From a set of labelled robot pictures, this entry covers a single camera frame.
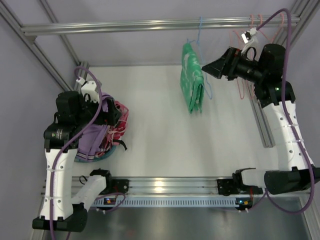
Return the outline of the blue wire hanger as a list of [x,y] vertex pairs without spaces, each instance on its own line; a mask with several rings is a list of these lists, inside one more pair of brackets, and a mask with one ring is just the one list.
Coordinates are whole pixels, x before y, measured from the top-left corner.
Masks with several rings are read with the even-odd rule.
[[[203,53],[202,53],[202,48],[201,48],[201,32],[202,32],[202,26],[203,26],[203,18],[200,16],[199,17],[199,25],[198,25],[198,33],[197,33],[197,39],[196,40],[189,40],[187,39],[186,42],[188,44],[191,44],[191,43],[196,43],[197,45],[197,48],[198,48],[198,52],[200,54],[200,61],[201,61],[201,64],[204,66],[204,57],[203,57]],[[208,98],[210,100],[213,99],[213,90],[212,90],[212,86],[211,84],[209,83],[208,81],[208,75],[207,73],[205,73],[205,77],[204,77],[204,83],[202,84],[204,90],[205,90],[205,93],[206,95],[208,96]]]

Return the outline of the green white patterned trousers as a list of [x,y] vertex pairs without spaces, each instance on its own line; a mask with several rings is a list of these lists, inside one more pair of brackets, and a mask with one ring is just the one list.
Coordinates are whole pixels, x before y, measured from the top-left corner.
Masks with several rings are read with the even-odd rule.
[[182,47],[180,88],[188,112],[201,113],[205,92],[204,76],[198,56],[189,42]]

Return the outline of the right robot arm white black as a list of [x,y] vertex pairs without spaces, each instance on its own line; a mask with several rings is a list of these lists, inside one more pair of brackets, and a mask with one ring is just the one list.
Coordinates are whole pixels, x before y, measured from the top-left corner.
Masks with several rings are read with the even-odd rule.
[[257,187],[278,195],[311,189],[320,180],[320,169],[304,159],[307,151],[297,121],[296,97],[292,85],[283,82],[285,53],[283,46],[269,43],[258,60],[250,60],[246,51],[229,47],[220,58],[201,68],[216,79],[252,82],[273,137],[277,167],[236,170],[232,177],[241,190]]

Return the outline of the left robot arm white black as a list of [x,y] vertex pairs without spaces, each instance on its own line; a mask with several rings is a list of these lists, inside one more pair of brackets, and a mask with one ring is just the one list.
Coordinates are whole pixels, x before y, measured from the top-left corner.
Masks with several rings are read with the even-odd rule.
[[100,194],[110,194],[113,179],[110,171],[93,170],[80,191],[72,196],[72,170],[82,133],[93,126],[115,125],[121,117],[113,97],[104,93],[102,102],[89,94],[66,91],[55,100],[54,120],[44,131],[46,186],[42,210],[33,219],[38,230],[76,232],[84,230],[88,211]]

